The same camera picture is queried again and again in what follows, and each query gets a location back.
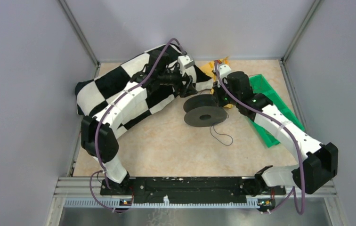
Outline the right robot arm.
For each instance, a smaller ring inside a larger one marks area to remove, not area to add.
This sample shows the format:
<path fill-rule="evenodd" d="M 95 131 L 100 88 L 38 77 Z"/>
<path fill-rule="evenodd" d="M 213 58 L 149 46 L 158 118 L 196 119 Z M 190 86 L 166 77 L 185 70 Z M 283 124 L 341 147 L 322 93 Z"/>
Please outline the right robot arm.
<path fill-rule="evenodd" d="M 213 98 L 218 105 L 233 104 L 239 112 L 277 139 L 296 159 L 292 166 L 267 166 L 256 175 L 254 187 L 267 194 L 275 186 L 296 186 L 313 194 L 338 172 L 338 148 L 323 144 L 289 120 L 273 101 L 254 93 L 244 72 L 230 72 L 213 83 Z"/>

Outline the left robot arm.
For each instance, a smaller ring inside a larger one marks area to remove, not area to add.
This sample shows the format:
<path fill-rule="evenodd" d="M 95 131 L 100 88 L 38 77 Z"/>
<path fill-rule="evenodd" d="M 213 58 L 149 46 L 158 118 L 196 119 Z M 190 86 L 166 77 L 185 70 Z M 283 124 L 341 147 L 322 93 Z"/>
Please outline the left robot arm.
<path fill-rule="evenodd" d="M 129 190 L 128 172 L 118 158 L 118 138 L 177 97 L 196 94 L 208 81 L 194 60 L 180 50 L 153 49 L 107 74 L 76 85 L 81 145 L 112 181 L 117 194 Z"/>

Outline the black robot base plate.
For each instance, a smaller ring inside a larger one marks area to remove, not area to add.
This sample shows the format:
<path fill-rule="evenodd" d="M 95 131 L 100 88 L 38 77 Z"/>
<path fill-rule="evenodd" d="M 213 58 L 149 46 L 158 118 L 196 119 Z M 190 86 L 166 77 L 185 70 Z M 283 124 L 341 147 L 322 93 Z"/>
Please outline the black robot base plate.
<path fill-rule="evenodd" d="M 253 177 L 130 177 L 122 183 L 102 182 L 103 196 L 126 195 L 135 204 L 229 204 L 246 203 L 247 196 L 285 195 L 283 187 L 268 188 Z"/>

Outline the grey plastic cable spool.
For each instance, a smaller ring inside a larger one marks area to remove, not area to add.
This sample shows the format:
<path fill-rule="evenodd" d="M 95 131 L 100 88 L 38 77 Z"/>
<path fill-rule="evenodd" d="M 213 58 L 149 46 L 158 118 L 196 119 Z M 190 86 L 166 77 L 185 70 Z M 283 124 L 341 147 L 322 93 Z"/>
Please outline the grey plastic cable spool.
<path fill-rule="evenodd" d="M 226 111 L 219 107 L 212 94 L 202 94 L 184 102 L 184 121 L 192 127 L 210 127 L 227 118 Z"/>

